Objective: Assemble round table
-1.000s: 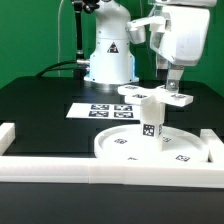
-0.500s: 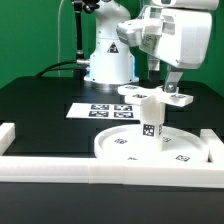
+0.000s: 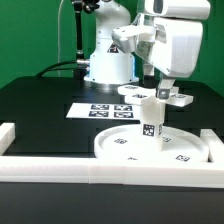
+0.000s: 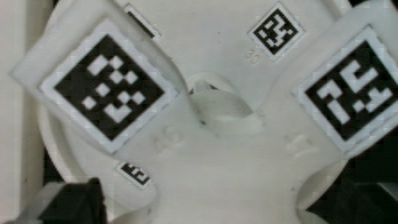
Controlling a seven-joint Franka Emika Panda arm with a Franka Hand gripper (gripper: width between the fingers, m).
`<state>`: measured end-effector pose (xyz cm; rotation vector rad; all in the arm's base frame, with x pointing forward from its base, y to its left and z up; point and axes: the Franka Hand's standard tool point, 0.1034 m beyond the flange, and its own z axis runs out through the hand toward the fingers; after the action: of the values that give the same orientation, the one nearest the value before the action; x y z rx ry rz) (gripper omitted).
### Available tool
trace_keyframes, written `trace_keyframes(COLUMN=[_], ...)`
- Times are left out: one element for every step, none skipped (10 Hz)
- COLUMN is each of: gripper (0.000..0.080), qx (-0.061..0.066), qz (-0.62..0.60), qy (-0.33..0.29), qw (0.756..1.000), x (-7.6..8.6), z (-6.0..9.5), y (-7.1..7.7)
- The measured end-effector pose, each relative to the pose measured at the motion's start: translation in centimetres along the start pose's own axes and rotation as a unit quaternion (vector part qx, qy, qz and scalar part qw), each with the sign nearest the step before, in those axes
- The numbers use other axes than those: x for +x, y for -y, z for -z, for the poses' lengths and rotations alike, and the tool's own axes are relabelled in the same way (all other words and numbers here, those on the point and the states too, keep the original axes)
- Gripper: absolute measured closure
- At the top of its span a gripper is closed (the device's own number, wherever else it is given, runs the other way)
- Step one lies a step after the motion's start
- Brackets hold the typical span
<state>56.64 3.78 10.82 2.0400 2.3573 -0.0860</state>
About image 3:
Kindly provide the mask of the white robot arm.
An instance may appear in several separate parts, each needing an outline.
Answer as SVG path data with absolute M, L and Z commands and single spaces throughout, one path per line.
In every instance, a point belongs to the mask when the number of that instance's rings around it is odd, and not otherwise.
M 201 47 L 202 22 L 209 17 L 208 0 L 138 0 L 137 16 L 115 0 L 84 0 L 96 13 L 96 47 L 86 80 L 97 85 L 135 82 L 134 58 L 144 62 L 144 76 L 160 71 L 149 86 L 167 99 L 177 78 L 193 73 Z

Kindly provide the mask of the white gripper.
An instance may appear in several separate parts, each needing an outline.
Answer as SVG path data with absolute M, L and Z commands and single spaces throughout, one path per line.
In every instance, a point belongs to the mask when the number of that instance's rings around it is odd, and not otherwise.
M 113 30 L 112 39 L 124 53 L 135 52 L 145 79 L 160 78 L 156 96 L 168 99 L 174 78 L 188 78 L 198 60 L 203 36 L 201 20 L 210 14 L 208 0 L 138 0 L 137 16 L 127 26 Z

